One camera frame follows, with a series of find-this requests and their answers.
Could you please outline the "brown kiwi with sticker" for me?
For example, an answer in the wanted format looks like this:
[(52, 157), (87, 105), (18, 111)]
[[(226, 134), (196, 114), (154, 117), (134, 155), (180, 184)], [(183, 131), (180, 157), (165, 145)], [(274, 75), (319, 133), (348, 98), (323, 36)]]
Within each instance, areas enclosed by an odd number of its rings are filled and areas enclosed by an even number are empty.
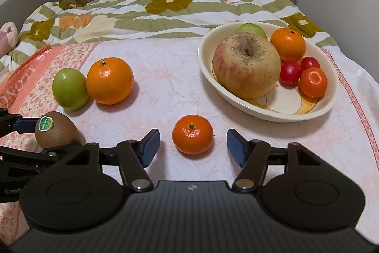
[(60, 112), (48, 112), (37, 121), (35, 139), (43, 149), (81, 142), (75, 124)]

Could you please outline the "small mandarin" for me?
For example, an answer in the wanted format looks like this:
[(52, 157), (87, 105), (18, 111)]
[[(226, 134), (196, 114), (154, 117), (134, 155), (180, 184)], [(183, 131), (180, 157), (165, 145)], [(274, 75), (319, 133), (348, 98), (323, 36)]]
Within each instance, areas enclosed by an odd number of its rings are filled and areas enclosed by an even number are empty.
[(171, 137), (181, 153), (199, 155), (212, 145), (213, 127), (200, 115), (185, 115), (176, 122)]
[(327, 91), (328, 79), (322, 69), (311, 67), (302, 72), (299, 88), (309, 98), (321, 98)]

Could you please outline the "large green apple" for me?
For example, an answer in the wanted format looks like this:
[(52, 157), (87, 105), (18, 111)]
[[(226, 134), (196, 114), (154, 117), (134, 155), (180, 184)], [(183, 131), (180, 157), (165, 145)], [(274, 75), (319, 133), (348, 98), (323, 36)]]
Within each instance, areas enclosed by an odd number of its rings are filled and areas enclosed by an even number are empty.
[(59, 70), (53, 79), (52, 91), (56, 102), (70, 111), (80, 109), (89, 99), (86, 78), (78, 69)]

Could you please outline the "large orange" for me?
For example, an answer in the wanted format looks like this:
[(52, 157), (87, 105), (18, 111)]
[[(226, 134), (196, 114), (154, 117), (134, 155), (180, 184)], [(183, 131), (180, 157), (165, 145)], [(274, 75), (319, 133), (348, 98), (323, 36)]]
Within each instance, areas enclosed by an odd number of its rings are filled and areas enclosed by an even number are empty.
[(90, 67), (86, 87), (95, 102), (114, 105), (122, 102), (131, 93), (134, 74), (128, 63), (121, 58), (102, 58)]

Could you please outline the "large yellow-red apple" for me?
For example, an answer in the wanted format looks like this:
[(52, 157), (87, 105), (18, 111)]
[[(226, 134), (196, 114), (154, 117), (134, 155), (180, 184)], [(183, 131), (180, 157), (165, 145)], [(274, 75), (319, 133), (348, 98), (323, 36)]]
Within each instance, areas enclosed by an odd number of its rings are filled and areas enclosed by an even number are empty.
[(279, 80), (277, 49), (259, 35), (235, 33), (217, 45), (213, 72), (221, 86), (242, 99), (259, 98)]

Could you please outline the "red cherry tomato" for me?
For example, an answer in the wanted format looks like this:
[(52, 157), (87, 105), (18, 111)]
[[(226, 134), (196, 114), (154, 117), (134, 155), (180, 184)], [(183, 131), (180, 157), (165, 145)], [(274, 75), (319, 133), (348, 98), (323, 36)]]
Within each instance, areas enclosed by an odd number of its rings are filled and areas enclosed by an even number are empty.
[(310, 69), (312, 67), (320, 68), (320, 63), (316, 58), (313, 58), (311, 56), (307, 56), (301, 60), (300, 66), (301, 66), (302, 71), (305, 71), (305, 70)]
[(286, 60), (281, 65), (280, 81), (285, 85), (295, 85), (302, 74), (300, 64), (293, 60)]

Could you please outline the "cream oval dish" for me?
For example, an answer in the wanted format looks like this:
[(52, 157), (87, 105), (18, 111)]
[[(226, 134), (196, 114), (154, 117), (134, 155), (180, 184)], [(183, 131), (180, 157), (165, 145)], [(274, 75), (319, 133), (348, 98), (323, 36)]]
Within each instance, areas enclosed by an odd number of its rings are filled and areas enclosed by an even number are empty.
[(243, 100), (222, 87), (213, 73), (213, 54), (217, 45), (233, 34), (242, 22), (220, 25), (205, 34), (200, 42), (197, 56), (204, 78), (227, 102), (241, 111), (262, 120), (293, 123), (312, 120), (327, 114), (337, 102), (338, 74), (328, 50), (316, 46), (306, 39), (306, 56), (316, 58), (328, 79), (325, 95), (319, 99), (304, 96), (297, 87), (287, 87), (280, 82), (264, 96)]

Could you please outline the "pink floral bed sheet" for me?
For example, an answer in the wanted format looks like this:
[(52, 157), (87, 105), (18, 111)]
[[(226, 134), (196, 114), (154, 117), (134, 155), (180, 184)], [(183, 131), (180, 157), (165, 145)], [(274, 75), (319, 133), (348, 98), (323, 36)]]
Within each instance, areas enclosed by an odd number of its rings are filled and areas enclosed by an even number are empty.
[[(117, 105), (85, 106), (67, 115), (86, 142), (116, 146), (141, 139), (151, 129), (161, 134), (161, 148), (148, 175), (159, 180), (226, 180), (240, 167), (229, 155), (226, 134), (237, 130), (246, 139), (260, 139), (284, 147), (296, 141), (355, 181), (364, 191), (365, 210), (358, 230), (378, 241), (378, 84), (339, 48), (324, 52), (339, 75), (337, 102), (314, 120), (273, 123), (246, 114), (226, 102), (200, 72), (198, 38), (158, 38), (109, 41), (44, 48), (17, 73), (7, 71), (1, 85), (1, 106), (25, 117), (40, 117), (58, 109), (51, 93), (57, 71), (74, 67), (87, 73), (97, 60), (121, 58), (131, 66), (135, 84)], [(175, 148), (171, 131), (184, 115), (201, 115), (213, 127), (213, 146), (188, 157)]]

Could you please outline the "pink plush toy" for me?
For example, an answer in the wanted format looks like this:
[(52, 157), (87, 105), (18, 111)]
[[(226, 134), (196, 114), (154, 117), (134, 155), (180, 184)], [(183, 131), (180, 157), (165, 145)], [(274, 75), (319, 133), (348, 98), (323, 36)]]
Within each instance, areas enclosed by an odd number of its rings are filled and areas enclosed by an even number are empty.
[(0, 57), (8, 54), (19, 41), (19, 33), (13, 22), (7, 22), (0, 30)]

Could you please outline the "grey headboard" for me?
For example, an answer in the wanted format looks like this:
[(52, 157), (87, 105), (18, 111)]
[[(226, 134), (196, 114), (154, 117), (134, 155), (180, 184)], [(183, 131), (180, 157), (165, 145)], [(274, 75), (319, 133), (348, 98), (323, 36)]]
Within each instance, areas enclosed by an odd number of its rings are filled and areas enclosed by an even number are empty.
[(50, 0), (7, 0), (1, 5), (0, 23), (14, 23), (20, 31), (26, 19)]

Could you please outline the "small orange in dish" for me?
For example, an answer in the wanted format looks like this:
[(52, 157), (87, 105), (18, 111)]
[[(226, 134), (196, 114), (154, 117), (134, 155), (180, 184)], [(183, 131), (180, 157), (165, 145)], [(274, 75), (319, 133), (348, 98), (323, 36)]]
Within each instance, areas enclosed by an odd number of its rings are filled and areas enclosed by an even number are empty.
[(298, 62), (307, 50), (302, 35), (289, 28), (280, 28), (271, 34), (270, 41), (277, 49), (282, 61), (292, 60)]

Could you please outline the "floral striped duvet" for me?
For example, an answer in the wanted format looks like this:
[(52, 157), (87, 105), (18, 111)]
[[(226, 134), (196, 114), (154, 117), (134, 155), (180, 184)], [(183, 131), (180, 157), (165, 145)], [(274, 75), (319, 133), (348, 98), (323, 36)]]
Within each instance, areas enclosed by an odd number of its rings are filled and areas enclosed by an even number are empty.
[(38, 49), (60, 44), (137, 38), (201, 37), (219, 25), (246, 21), (288, 27), (318, 47), (335, 40), (291, 0), (94, 0), (46, 2), (27, 15), (1, 67), (16, 69)]

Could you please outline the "small green apple in dish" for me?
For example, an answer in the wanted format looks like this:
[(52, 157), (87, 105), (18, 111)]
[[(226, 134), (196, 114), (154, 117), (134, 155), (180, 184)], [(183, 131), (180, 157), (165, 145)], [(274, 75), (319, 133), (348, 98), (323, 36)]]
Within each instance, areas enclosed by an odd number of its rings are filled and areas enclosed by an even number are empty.
[(253, 23), (244, 23), (236, 29), (237, 33), (252, 33), (267, 39), (266, 33), (260, 26)]

